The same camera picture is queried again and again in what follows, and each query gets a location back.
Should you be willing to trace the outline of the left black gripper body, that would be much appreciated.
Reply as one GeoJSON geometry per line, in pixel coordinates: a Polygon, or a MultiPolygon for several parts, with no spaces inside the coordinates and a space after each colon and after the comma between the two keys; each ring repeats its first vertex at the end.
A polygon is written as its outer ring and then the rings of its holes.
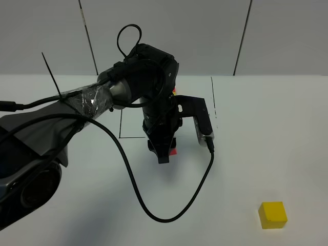
{"type": "Polygon", "coordinates": [[[177,115],[175,95],[170,93],[142,108],[143,130],[148,140],[167,141],[171,144],[175,132],[182,125],[177,115]]]}

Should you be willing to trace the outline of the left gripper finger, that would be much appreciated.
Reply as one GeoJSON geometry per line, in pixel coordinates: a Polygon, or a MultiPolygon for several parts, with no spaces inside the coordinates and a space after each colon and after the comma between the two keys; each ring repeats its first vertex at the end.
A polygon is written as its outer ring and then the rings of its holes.
{"type": "Polygon", "coordinates": [[[175,137],[173,137],[173,139],[172,139],[170,148],[171,149],[175,149],[176,148],[176,138],[175,137]]]}
{"type": "Polygon", "coordinates": [[[148,149],[156,154],[158,163],[169,162],[169,152],[171,149],[171,144],[169,142],[148,140],[148,149]]]}

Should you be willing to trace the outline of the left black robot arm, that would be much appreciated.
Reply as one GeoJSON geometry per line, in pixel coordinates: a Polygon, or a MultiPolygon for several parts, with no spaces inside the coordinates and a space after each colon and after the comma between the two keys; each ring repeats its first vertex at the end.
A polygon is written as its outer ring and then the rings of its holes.
{"type": "Polygon", "coordinates": [[[96,83],[28,106],[1,102],[1,228],[43,206],[56,192],[67,144],[106,111],[142,108],[143,128],[158,160],[168,161],[180,125],[173,95],[179,64],[152,46],[136,45],[96,83]]]}

